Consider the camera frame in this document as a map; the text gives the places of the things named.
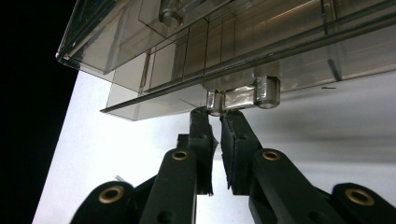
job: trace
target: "white backdrop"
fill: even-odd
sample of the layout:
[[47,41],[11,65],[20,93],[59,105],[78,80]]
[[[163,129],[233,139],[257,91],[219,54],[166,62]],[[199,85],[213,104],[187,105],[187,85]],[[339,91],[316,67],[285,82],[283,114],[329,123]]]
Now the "white backdrop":
[[[283,151],[327,192],[352,182],[396,205],[396,74],[386,73],[281,94],[271,110],[243,110],[264,147]],[[110,83],[83,72],[68,107],[34,223],[69,223],[88,194],[119,175],[138,186],[189,132],[189,114],[132,122],[99,112]],[[210,118],[220,140],[219,118]],[[218,147],[213,197],[198,196],[197,223],[253,223],[248,198],[233,196]]]

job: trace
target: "transparent plastic box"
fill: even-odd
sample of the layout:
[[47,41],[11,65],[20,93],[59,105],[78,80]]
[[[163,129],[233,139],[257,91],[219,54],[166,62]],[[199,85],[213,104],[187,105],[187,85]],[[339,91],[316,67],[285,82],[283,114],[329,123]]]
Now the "transparent plastic box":
[[78,1],[57,59],[112,82],[103,112],[155,118],[258,76],[284,92],[394,70],[396,1]]

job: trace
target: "black linkage arm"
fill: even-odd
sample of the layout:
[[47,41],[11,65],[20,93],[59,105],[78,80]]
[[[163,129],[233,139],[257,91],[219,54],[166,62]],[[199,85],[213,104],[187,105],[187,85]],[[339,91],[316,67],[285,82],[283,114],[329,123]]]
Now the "black linkage arm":
[[[228,186],[249,197],[255,223],[396,223],[396,209],[370,189],[345,183],[328,194],[312,186],[284,153],[262,148],[241,112],[220,120]],[[195,223],[196,195],[213,194],[217,144],[205,107],[192,110],[190,133],[178,136],[156,176],[136,188],[120,181],[97,187],[71,223]]]

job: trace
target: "black background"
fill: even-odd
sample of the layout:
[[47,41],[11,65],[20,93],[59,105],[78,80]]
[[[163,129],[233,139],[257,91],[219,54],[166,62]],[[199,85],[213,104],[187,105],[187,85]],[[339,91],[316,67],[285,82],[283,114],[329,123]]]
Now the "black background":
[[78,75],[55,60],[75,3],[2,3],[1,223],[33,221]]

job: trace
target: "screw hole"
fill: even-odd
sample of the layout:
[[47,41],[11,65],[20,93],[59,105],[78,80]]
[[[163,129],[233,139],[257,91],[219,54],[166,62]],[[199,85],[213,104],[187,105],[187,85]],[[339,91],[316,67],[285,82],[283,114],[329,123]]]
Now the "screw hole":
[[104,189],[99,195],[99,202],[101,203],[114,203],[118,201],[124,192],[122,186],[112,186]]
[[372,206],[375,203],[373,197],[362,189],[346,189],[346,196],[353,203],[363,206]]
[[188,157],[188,154],[187,154],[187,152],[185,152],[185,151],[176,151],[176,152],[174,152],[174,153],[172,154],[172,158],[173,158],[174,160],[177,160],[177,161],[186,160],[187,157]]
[[280,159],[280,156],[274,151],[266,151],[262,153],[262,156],[268,161],[277,161]]

